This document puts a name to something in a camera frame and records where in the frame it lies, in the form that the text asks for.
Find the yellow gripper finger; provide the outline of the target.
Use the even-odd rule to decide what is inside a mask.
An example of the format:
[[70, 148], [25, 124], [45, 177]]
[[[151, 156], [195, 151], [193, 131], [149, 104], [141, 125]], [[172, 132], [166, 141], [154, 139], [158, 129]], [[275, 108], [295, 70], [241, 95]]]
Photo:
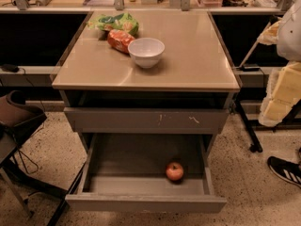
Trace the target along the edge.
[[281, 69], [273, 69], [261, 103], [259, 123], [266, 127], [278, 125], [300, 100], [301, 63], [289, 62]]
[[264, 45], [277, 44], [279, 23], [280, 21], [273, 24], [269, 23], [258, 36], [257, 42]]

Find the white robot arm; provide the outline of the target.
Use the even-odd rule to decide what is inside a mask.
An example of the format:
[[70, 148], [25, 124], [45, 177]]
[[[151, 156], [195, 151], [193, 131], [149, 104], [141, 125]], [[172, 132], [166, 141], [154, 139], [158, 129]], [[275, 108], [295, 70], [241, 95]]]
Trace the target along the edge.
[[261, 32], [257, 41], [275, 44], [277, 54], [288, 61], [282, 69], [272, 70], [261, 103], [259, 123], [274, 127], [301, 100], [301, 0], [296, 0], [281, 19]]

